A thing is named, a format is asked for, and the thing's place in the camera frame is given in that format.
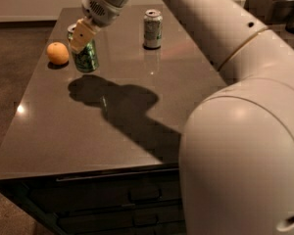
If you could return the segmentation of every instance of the black drawer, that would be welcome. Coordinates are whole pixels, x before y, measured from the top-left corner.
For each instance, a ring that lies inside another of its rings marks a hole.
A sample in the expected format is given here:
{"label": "black drawer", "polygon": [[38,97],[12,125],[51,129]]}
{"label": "black drawer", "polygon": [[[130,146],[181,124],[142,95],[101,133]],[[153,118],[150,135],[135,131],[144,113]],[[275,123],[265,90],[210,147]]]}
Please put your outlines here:
{"label": "black drawer", "polygon": [[28,197],[45,212],[77,212],[177,200],[181,194],[175,171],[60,183],[59,187],[32,189]]}
{"label": "black drawer", "polygon": [[97,232],[129,227],[155,226],[183,221],[182,206],[168,206],[134,211],[117,211],[86,216],[59,218],[58,225],[67,233]]}
{"label": "black drawer", "polygon": [[185,222],[174,222],[142,228],[77,233],[76,235],[186,235],[186,226]]}

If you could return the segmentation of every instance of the can lid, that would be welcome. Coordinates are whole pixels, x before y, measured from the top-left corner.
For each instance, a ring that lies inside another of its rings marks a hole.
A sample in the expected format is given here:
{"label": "can lid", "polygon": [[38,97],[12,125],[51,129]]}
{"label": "can lid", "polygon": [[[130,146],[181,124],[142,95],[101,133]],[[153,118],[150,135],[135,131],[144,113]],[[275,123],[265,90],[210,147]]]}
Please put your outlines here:
{"label": "can lid", "polygon": [[145,15],[151,18],[157,18],[161,15],[161,12],[156,9],[150,9],[146,11]]}
{"label": "can lid", "polygon": [[71,24],[71,25],[68,27],[68,32],[69,32],[69,33],[73,33],[74,30],[75,30],[75,28],[76,28],[76,23]]}

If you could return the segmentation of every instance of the screw hole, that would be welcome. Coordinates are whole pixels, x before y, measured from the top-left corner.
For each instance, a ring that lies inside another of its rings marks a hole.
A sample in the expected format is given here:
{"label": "screw hole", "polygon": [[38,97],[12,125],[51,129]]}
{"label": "screw hole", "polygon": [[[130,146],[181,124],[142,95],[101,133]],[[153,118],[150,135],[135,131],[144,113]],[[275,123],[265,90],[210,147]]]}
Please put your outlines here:
{"label": "screw hole", "polygon": [[276,225],[276,230],[279,232],[288,232],[294,229],[294,215],[286,218],[285,220],[280,221]]}

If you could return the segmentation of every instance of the silver can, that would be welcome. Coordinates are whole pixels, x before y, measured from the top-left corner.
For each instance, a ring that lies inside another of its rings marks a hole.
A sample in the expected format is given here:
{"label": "silver can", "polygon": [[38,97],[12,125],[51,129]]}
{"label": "silver can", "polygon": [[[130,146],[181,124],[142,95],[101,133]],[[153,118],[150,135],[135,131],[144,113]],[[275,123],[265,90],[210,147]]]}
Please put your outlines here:
{"label": "silver can", "polygon": [[[75,27],[76,27],[76,23],[68,27],[69,42],[73,39],[73,33],[74,33]],[[91,41],[87,43],[86,47],[80,53],[76,54],[72,52],[72,56],[73,56],[76,68],[83,73],[93,72],[99,67],[98,57],[96,52],[96,44],[94,39],[91,39]]]}
{"label": "silver can", "polygon": [[146,11],[144,16],[144,47],[158,49],[161,47],[163,16],[155,9]]}

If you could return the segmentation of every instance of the brown tabletop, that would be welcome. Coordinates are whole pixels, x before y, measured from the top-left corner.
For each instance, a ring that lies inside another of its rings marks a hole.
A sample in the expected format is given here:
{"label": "brown tabletop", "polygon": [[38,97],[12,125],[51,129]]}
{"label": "brown tabletop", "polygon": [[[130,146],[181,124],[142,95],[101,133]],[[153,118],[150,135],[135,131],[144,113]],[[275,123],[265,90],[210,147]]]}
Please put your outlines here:
{"label": "brown tabletop", "polygon": [[[164,16],[153,51],[142,47],[151,8]],[[64,9],[48,44],[68,46],[67,28],[81,17]],[[0,179],[177,166],[189,115],[225,83],[161,5],[125,7],[95,40],[100,67],[89,74],[72,57],[55,70],[41,55],[0,148]]]}

